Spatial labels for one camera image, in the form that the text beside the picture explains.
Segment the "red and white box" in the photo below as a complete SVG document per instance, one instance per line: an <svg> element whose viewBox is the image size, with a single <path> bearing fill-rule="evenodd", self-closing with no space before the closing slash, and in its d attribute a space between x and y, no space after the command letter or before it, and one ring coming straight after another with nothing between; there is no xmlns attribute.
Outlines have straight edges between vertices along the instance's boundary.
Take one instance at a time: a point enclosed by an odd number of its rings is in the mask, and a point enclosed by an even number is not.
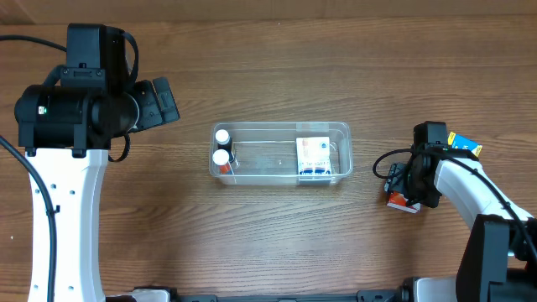
<svg viewBox="0 0 537 302"><path fill-rule="evenodd" d="M420 211L420 204L414 204L412 206L407 206L407 199L400 194L399 192L392 192L388 196L388 202L387 206L400 210L400 211L406 211L412 214L418 213Z"/></svg>

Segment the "blue and yellow box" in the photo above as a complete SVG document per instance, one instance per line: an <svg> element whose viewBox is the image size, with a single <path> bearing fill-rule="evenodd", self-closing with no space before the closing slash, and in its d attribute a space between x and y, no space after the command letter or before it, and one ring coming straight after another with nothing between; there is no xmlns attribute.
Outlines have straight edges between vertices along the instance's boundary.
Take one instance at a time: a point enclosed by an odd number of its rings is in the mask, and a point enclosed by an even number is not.
<svg viewBox="0 0 537 302"><path fill-rule="evenodd" d="M481 144L454 132L450 132L448 136L448 144L455 149L470 150L476 157L478 157L482 151Z"/></svg>

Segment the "black bottle white cap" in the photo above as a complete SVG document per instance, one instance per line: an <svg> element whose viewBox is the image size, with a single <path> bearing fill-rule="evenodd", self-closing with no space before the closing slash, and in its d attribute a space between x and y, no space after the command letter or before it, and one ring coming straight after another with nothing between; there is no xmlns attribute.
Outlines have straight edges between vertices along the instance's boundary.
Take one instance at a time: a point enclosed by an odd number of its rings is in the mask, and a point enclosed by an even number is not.
<svg viewBox="0 0 537 302"><path fill-rule="evenodd" d="M215 133L215 140L218 149L224 149L227 152L232 151L232 136L225 129L219 129Z"/></svg>

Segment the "orange bottle white cap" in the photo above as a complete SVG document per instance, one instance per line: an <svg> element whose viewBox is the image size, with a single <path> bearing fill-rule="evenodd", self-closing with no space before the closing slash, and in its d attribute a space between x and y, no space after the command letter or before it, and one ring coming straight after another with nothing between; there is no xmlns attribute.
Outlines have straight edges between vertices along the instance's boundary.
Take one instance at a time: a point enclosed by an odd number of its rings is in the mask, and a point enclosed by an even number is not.
<svg viewBox="0 0 537 302"><path fill-rule="evenodd" d="M218 149L212 155L212 161L219 169L220 174L234 174L230 155L225 149Z"/></svg>

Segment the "white and blue box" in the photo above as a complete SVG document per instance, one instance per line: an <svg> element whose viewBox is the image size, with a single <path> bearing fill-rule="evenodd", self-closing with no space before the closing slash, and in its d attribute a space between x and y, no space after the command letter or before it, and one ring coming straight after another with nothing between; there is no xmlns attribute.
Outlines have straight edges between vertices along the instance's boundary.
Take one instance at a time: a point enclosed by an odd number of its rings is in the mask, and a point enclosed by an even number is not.
<svg viewBox="0 0 537 302"><path fill-rule="evenodd" d="M331 151L328 137L297 138L296 150L299 175L331 174Z"/></svg>

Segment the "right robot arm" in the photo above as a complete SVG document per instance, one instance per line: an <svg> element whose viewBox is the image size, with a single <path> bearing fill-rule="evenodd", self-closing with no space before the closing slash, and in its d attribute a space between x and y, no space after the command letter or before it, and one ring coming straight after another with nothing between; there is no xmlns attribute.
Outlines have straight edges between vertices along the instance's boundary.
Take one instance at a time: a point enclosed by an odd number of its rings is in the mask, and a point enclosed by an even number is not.
<svg viewBox="0 0 537 302"><path fill-rule="evenodd" d="M390 207L416 213L446 197L471 230L461 264L449 278L413 277L392 301L534 301L536 219L486 175L480 145L449 133L443 122L414 127L405 163L383 178Z"/></svg>

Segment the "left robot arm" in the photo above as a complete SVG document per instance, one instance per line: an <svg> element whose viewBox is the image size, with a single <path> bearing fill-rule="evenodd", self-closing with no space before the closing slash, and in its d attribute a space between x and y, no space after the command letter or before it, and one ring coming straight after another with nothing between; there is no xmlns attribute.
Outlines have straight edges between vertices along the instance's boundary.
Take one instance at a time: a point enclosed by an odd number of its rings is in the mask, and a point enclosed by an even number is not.
<svg viewBox="0 0 537 302"><path fill-rule="evenodd" d="M103 301L99 213L114 138L179 119L169 82L138 78L134 37L103 24L67 29L66 61L29 86L14 115L13 156L29 172L32 301Z"/></svg>

